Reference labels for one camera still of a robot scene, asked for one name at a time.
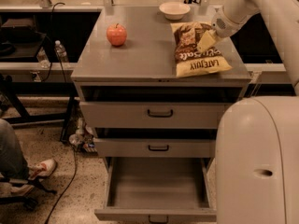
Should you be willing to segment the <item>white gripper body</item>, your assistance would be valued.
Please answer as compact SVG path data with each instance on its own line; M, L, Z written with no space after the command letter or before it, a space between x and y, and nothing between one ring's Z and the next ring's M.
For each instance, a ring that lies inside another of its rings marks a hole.
M219 9L214 15L211 26L220 38L232 36L238 31L238 25L230 21L222 9Z

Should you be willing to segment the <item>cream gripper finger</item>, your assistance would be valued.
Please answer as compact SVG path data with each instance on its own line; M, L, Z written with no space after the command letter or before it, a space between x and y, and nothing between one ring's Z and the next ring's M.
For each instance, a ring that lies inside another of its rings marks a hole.
M197 49L199 52L205 52L214 47L220 41L221 38L214 30L205 31L199 43L197 44Z

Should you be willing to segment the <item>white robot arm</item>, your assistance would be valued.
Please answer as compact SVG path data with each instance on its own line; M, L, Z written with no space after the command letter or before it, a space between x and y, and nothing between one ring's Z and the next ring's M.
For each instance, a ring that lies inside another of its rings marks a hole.
M205 51L261 14L299 93L298 0L227 0L198 48ZM299 224L299 96L231 105L216 139L217 224Z

